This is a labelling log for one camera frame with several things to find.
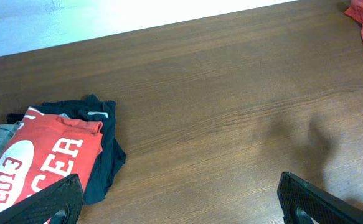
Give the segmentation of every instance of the wood grain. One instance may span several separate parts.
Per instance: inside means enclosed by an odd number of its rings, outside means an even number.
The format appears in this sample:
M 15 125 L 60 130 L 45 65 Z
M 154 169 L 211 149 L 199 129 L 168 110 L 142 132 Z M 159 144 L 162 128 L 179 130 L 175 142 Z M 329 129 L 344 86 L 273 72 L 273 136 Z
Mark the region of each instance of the wood grain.
M 302 0 L 0 57 L 0 123 L 43 101 L 117 102 L 128 160 L 80 223 L 282 223 L 286 170 L 363 209 L 363 44 L 340 4 Z

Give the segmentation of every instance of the stack of clothes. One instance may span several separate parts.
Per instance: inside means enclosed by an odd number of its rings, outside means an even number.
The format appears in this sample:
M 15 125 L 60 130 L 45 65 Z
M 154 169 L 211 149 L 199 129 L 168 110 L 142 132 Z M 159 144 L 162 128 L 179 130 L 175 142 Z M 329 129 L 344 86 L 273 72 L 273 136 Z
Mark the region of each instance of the stack of clothes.
M 0 212 L 69 174 L 78 174 L 84 204 L 101 202 L 125 161 L 114 101 L 90 95 L 9 114 L 0 125 Z

